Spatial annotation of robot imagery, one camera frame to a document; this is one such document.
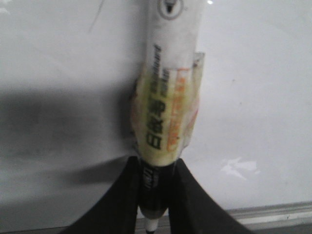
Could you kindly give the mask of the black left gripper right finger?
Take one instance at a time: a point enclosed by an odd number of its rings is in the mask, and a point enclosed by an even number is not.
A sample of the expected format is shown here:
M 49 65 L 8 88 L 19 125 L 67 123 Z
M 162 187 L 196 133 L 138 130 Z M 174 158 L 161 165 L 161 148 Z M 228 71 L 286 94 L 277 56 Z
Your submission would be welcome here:
M 173 234 L 252 234 L 204 191 L 182 159 L 175 165 L 169 201 Z

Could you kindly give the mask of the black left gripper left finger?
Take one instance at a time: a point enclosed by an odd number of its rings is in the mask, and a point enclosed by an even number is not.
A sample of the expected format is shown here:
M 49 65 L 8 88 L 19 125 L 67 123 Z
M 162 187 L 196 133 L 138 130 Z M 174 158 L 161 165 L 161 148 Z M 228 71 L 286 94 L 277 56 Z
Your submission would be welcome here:
M 62 234 L 133 234 L 136 229 L 139 162 L 128 158 L 124 169 L 105 195 Z

